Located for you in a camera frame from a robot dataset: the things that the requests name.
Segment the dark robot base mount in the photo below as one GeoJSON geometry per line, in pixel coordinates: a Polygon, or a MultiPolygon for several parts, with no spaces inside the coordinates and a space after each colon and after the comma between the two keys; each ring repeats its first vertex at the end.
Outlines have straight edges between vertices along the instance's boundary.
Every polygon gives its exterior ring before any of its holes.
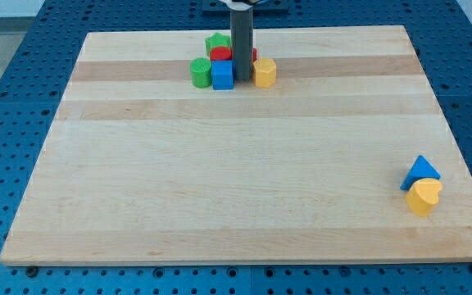
{"type": "MultiPolygon", "coordinates": [[[[229,8],[218,0],[201,0],[203,15],[228,14],[229,8]]],[[[289,0],[267,0],[254,6],[254,12],[280,12],[286,13],[289,9],[289,0]]]]}

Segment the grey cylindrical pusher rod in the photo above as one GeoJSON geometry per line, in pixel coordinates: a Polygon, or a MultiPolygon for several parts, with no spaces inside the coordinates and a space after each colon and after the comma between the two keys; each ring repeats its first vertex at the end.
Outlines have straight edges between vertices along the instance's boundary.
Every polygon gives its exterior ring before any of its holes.
{"type": "Polygon", "coordinates": [[[231,5],[229,10],[234,78],[247,81],[251,78],[253,62],[253,8],[231,5]]]}

